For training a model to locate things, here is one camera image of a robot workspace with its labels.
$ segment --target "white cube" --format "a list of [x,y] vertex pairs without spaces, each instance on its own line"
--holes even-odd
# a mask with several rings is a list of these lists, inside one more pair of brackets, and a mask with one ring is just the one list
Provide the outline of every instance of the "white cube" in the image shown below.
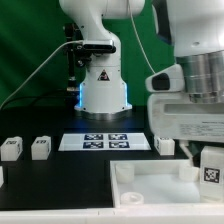
[[1,146],[2,161],[16,161],[23,151],[21,137],[7,138]]
[[47,160],[51,152],[51,138],[37,137],[31,146],[32,160]]
[[224,201],[224,148],[206,146],[201,153],[200,195]]
[[161,156],[174,155],[175,142],[171,138],[154,136],[154,146]]

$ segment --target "white block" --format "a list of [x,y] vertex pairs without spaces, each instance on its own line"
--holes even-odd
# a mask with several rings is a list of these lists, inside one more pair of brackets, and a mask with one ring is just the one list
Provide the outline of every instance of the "white block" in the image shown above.
[[187,182],[196,182],[199,179],[199,171],[198,167],[182,164],[179,167],[179,178]]
[[1,146],[2,161],[16,161],[23,151],[21,137],[7,138]]
[[200,195],[224,201],[224,148],[206,146],[201,153]]
[[154,146],[161,156],[174,155],[175,142],[171,138],[154,136]]
[[47,160],[51,152],[51,138],[37,137],[31,146],[32,160]]

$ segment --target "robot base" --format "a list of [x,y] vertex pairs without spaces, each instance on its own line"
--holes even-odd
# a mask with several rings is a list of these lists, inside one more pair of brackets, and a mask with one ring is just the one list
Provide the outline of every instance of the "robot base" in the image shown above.
[[78,107],[75,107],[75,112],[78,116],[81,116],[83,118],[87,118],[90,120],[102,120],[102,121],[109,120],[110,121],[110,120],[116,120],[116,119],[120,119],[120,118],[131,115],[132,106],[130,105],[128,109],[125,109],[123,111],[116,112],[116,113],[90,113],[87,111],[81,111]]

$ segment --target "hole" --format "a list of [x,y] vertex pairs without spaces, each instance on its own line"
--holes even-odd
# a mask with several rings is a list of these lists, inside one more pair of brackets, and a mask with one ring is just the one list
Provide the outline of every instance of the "hole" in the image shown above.
[[199,46],[200,45],[200,42],[194,42],[193,44],[192,44],[192,47],[197,47],[197,46]]

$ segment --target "warning label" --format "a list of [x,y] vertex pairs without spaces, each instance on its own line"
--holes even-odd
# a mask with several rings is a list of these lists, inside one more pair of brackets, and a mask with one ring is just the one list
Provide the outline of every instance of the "warning label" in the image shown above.
[[98,81],[110,81],[105,70],[102,71],[101,75],[98,78]]

